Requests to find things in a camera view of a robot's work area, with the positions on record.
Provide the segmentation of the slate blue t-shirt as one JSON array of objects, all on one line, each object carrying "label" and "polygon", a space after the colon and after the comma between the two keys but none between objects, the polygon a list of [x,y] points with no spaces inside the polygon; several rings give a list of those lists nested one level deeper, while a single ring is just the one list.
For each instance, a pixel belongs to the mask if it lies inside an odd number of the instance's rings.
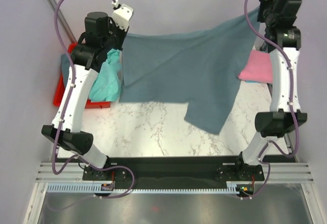
[{"label": "slate blue t-shirt", "polygon": [[185,121],[219,134],[254,45],[258,10],[184,34],[130,34],[122,52],[122,103],[186,103]]}]

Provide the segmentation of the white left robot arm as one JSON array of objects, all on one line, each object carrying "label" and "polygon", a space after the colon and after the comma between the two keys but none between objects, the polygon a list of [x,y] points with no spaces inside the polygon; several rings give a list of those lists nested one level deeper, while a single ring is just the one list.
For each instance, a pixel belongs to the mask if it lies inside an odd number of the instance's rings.
[{"label": "white left robot arm", "polygon": [[70,63],[67,85],[58,112],[50,125],[41,133],[54,147],[60,146],[95,167],[94,173],[101,180],[112,174],[109,158],[93,144],[93,135],[81,131],[82,115],[94,81],[98,77],[107,54],[122,50],[133,11],[122,7],[111,16],[104,12],[88,13],[85,31],[77,45],[67,53]]}]

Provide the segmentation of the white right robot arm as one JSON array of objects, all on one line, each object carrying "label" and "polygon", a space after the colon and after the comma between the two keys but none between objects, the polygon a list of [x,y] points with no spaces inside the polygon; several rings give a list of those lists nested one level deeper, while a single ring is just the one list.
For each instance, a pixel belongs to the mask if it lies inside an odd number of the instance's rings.
[{"label": "white right robot arm", "polygon": [[[234,174],[240,180],[252,175],[251,165],[261,164],[266,149],[275,146],[282,155],[293,157],[299,147],[299,127],[307,121],[308,115],[301,111],[297,94],[297,65],[301,48],[301,32],[294,26],[296,14],[302,0],[259,0],[258,22],[266,26],[261,35],[244,11],[250,29],[267,43],[272,64],[272,101],[268,112],[255,116],[254,135],[250,145],[240,153],[242,162],[234,167]],[[291,154],[283,152],[274,138],[295,133],[295,147]]]}]

